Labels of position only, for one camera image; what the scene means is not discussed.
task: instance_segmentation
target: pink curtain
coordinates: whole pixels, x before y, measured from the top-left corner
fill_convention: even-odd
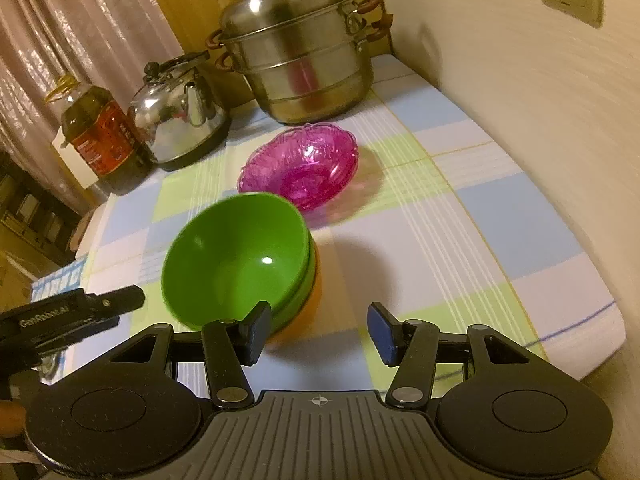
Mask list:
[[[91,199],[51,145],[60,123],[44,96],[72,72],[126,110],[145,64],[180,54],[156,0],[0,0],[0,149],[85,212]]]

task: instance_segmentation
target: gray ribbed plate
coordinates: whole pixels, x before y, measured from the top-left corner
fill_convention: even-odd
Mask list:
[[[55,473],[47,480],[63,478]],[[265,392],[216,415],[202,438],[140,480],[490,480],[453,455],[419,413],[374,391]],[[596,480],[591,472],[575,480]]]

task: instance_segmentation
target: pink glass bowl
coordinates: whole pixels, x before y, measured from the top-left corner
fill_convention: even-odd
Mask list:
[[[238,192],[283,196],[301,212],[340,193],[358,169],[358,145],[350,132],[330,123],[282,132],[255,150],[238,178]]]

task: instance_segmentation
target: bottle label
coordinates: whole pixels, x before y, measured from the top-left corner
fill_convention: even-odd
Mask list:
[[[137,142],[122,108],[116,101],[110,101],[104,105],[95,123],[71,144],[100,177],[119,168]]]

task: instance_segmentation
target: metal screw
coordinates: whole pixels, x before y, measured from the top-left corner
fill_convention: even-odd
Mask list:
[[[424,397],[424,394],[418,388],[403,386],[393,390],[391,396],[398,402],[417,402]]]
[[[229,403],[242,402],[248,396],[249,394],[244,388],[238,388],[237,386],[228,386],[216,392],[217,398],[219,398],[222,402]]]

